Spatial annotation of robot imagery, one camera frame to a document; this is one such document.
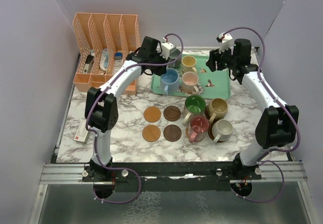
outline white wall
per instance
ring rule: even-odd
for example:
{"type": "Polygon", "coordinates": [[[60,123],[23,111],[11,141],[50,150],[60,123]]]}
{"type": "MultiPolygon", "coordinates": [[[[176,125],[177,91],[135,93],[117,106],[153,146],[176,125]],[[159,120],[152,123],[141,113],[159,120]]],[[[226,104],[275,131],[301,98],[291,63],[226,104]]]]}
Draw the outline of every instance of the white wall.
{"type": "Polygon", "coordinates": [[[266,38],[264,74],[283,100],[300,110],[296,151],[323,220],[323,0],[286,0],[266,38]]]}
{"type": "Polygon", "coordinates": [[[74,32],[55,0],[0,0],[0,223],[27,223],[75,72],[74,32]]]}
{"type": "MultiPolygon", "coordinates": [[[[249,26],[263,36],[278,14],[284,0],[58,0],[71,18],[77,12],[138,14],[141,37],[162,39],[175,32],[185,46],[216,46],[221,32],[237,26],[249,26]]],[[[236,37],[256,36],[246,31],[236,37]]]]}

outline orange desk organizer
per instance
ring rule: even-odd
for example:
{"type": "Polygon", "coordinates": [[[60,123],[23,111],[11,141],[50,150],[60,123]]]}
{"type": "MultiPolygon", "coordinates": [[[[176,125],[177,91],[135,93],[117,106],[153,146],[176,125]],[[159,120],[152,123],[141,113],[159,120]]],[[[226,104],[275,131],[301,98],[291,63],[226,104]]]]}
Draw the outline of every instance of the orange desk organizer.
{"type": "MultiPolygon", "coordinates": [[[[77,13],[73,26],[81,53],[73,83],[81,92],[86,92],[90,87],[97,88],[113,76],[117,51],[122,51],[124,63],[129,51],[140,47],[137,15],[77,13]],[[105,74],[99,74],[101,54],[105,48],[108,49],[109,64],[105,74]],[[95,55],[94,65],[90,74],[84,74],[85,61],[91,49],[95,55]]],[[[136,94],[137,82],[137,79],[133,81],[124,94],[136,94]]]]}

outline coaster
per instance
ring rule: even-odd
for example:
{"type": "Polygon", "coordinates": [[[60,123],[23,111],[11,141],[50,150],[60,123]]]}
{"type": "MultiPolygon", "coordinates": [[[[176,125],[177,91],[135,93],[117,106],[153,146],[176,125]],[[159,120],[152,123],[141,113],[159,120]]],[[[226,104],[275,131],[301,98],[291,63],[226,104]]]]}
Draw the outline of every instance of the coaster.
{"type": "Polygon", "coordinates": [[[214,126],[214,124],[215,124],[216,122],[213,122],[211,125],[210,125],[210,127],[208,128],[208,131],[207,131],[207,133],[208,133],[208,136],[211,138],[211,140],[213,141],[214,140],[214,136],[213,136],[213,133],[212,133],[212,127],[214,126]]]}
{"type": "Polygon", "coordinates": [[[188,139],[190,139],[190,137],[188,136],[188,127],[186,128],[185,133],[186,133],[187,138],[188,138],[188,139]]]}
{"type": "Polygon", "coordinates": [[[142,136],[148,142],[157,141],[160,137],[160,129],[155,125],[146,126],[142,130],[142,136]]]}
{"type": "Polygon", "coordinates": [[[158,121],[161,115],[160,110],[155,106],[148,107],[143,113],[143,117],[145,117],[148,122],[158,121]]]}
{"type": "MultiPolygon", "coordinates": [[[[208,114],[208,112],[207,112],[207,107],[205,108],[205,110],[204,110],[204,115],[205,115],[205,117],[208,119],[208,120],[210,120],[210,115],[208,114]]],[[[220,119],[214,119],[214,121],[213,121],[213,123],[215,123],[215,122],[217,122],[218,120],[221,120],[221,119],[224,119],[224,117],[222,117],[222,118],[220,118],[220,119]]]]}
{"type": "Polygon", "coordinates": [[[170,142],[176,142],[181,136],[182,131],[176,125],[168,125],[164,129],[164,137],[170,142]]]}
{"type": "Polygon", "coordinates": [[[181,111],[176,106],[168,106],[164,109],[164,117],[171,122],[177,121],[181,117],[181,111]]]}

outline blue mug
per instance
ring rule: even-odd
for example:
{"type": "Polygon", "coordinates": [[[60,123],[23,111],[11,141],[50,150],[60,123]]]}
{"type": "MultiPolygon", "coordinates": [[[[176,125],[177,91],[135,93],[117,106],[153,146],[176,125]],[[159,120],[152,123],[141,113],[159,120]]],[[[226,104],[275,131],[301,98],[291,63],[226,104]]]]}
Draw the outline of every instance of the blue mug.
{"type": "Polygon", "coordinates": [[[160,88],[164,90],[164,96],[180,87],[180,77],[177,70],[168,68],[160,77],[160,88]]]}

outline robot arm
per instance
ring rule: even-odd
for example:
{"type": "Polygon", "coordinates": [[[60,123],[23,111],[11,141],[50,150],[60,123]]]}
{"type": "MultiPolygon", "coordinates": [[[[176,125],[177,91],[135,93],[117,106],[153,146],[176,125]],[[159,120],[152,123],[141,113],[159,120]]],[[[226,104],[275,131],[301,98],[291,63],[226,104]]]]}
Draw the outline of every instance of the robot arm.
{"type": "Polygon", "coordinates": [[[284,147],[295,140],[296,130],[291,120],[286,116],[283,109],[276,103],[279,100],[290,112],[294,120],[298,120],[298,108],[289,106],[281,100],[273,89],[260,76],[263,82],[260,82],[258,76],[258,65],[251,64],[251,42],[247,39],[233,39],[230,34],[220,34],[217,38],[222,42],[221,48],[210,51],[209,60],[206,65],[211,69],[228,69],[229,75],[232,71],[233,80],[243,85],[255,99],[262,116],[255,130],[256,139],[249,147],[236,156],[238,161],[237,168],[241,170],[245,166],[256,166],[257,162],[265,157],[266,153],[273,148],[284,147]],[[230,46],[234,45],[231,54],[230,46]],[[273,93],[273,99],[263,83],[273,93]]]}
{"type": "MultiPolygon", "coordinates": [[[[165,64],[169,55],[176,49],[176,46],[169,42],[160,41],[145,37],[140,48],[129,54],[119,71],[105,84],[98,89],[90,88],[87,93],[85,117],[87,118],[94,101],[105,91],[99,102],[104,105],[96,105],[90,116],[89,125],[97,132],[96,149],[102,163],[106,166],[112,160],[110,152],[111,130],[118,120],[117,100],[124,90],[147,69],[153,74],[162,75],[166,72],[165,64]]],[[[100,165],[96,157],[95,149],[91,160],[100,165]]]]}

